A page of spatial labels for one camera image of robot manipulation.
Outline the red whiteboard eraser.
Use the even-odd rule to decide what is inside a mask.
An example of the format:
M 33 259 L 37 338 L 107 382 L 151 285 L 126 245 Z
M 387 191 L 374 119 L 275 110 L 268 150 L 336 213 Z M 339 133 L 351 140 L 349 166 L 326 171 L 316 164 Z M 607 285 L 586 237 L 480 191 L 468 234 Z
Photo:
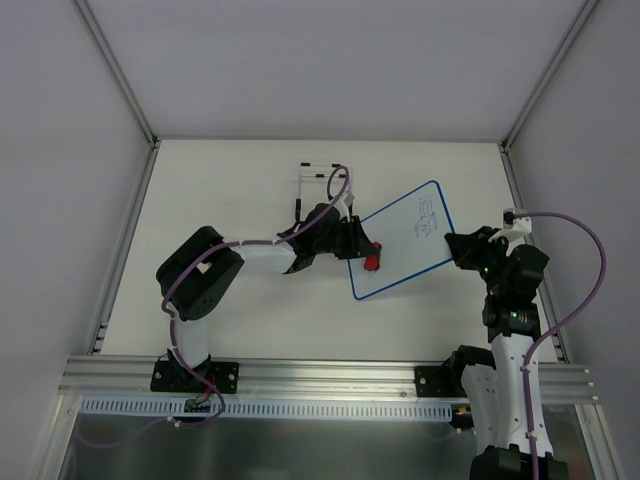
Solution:
M 376 272 L 379 270 L 380 268 L 380 264 L 381 264 L 381 251 L 382 251 L 382 245 L 379 242 L 374 242 L 372 244 L 375 252 L 367 255 L 365 257 L 365 261 L 363 264 L 363 268 L 365 271 L 367 272 Z

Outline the blue framed whiteboard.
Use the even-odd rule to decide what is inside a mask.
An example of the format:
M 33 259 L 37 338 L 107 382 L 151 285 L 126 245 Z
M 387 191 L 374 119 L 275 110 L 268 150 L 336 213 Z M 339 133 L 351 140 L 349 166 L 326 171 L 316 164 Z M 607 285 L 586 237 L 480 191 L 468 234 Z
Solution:
M 455 231 L 438 181 L 430 180 L 361 220 L 369 240 L 381 245 L 379 268 L 348 262 L 353 297 L 369 299 L 452 261 L 445 236 Z

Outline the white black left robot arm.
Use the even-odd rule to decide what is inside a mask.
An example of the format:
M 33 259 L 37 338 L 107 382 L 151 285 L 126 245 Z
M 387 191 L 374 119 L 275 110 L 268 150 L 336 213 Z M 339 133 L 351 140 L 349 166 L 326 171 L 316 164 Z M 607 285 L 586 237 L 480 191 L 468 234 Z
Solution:
M 377 271 L 382 246 L 368 238 L 348 208 L 319 203 L 273 239 L 231 240 L 211 226 L 191 235 L 156 272 L 161 309 L 170 320 L 170 346 L 154 365 L 150 388 L 162 393 L 232 393 L 228 363 L 213 360 L 206 318 L 240 276 L 291 275 L 317 256 L 363 260 Z

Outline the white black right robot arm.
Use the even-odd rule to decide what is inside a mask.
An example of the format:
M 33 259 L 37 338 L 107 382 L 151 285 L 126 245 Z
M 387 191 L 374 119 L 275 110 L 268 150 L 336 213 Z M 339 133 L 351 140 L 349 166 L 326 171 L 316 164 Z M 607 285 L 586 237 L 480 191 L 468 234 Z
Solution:
M 522 243 L 529 217 L 505 219 L 444 238 L 455 265 L 477 272 L 486 285 L 482 311 L 489 348 L 460 346 L 438 369 L 435 381 L 466 396 L 476 433 L 472 479 L 566 479 L 556 459 L 542 409 L 537 348 L 542 339 L 534 302 L 549 258 Z

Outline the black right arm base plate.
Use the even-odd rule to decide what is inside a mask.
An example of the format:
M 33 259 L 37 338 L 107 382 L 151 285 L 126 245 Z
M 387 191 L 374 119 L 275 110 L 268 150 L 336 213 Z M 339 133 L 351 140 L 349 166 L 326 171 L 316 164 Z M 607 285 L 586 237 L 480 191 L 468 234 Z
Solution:
M 449 365 L 419 365 L 413 370 L 418 398 L 465 398 L 461 374 Z

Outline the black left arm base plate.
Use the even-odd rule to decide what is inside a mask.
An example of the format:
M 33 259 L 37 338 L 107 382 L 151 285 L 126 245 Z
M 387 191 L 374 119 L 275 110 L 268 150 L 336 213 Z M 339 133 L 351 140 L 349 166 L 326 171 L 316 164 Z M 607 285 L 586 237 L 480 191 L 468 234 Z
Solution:
M 235 394 L 240 364 L 205 360 L 194 368 L 197 375 L 214 385 L 220 393 Z M 160 357 L 154 364 L 150 390 L 161 393 L 204 393 L 208 386 L 194 377 L 172 356 Z

